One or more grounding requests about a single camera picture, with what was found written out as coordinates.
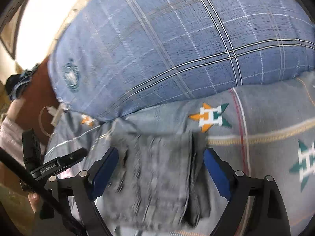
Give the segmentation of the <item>left hand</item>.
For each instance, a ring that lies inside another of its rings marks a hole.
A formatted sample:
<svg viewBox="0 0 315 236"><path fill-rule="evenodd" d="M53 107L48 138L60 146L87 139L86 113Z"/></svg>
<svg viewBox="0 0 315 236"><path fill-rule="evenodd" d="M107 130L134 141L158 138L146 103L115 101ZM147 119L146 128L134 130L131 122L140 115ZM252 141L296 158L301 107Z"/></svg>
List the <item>left hand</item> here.
<svg viewBox="0 0 315 236"><path fill-rule="evenodd" d="M30 192L28 194L28 200L31 205L32 211L36 213L38 203L40 202L40 196L36 192Z"/></svg>

